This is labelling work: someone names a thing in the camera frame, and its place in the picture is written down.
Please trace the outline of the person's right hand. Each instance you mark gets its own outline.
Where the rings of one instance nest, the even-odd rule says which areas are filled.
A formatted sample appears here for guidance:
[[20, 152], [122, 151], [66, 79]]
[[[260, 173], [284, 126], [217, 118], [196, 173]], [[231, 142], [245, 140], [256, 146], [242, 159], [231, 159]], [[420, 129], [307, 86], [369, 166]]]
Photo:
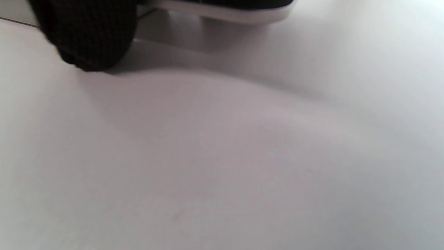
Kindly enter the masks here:
[[138, 0], [29, 0], [38, 28], [61, 59], [86, 72], [116, 65], [137, 27]]

